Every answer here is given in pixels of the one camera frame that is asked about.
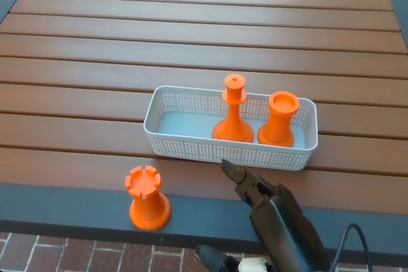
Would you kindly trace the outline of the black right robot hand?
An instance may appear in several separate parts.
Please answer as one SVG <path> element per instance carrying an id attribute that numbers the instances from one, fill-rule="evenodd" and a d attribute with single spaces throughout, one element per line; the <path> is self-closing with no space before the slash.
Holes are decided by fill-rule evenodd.
<path id="1" fill-rule="evenodd" d="M 293 193 L 272 184 L 245 166 L 222 160 L 223 173 L 235 182 L 235 192 L 251 207 L 252 227 L 268 259 L 238 260 L 208 245 L 194 253 L 209 271 L 329 271 L 323 243 L 312 222 L 303 214 Z"/>

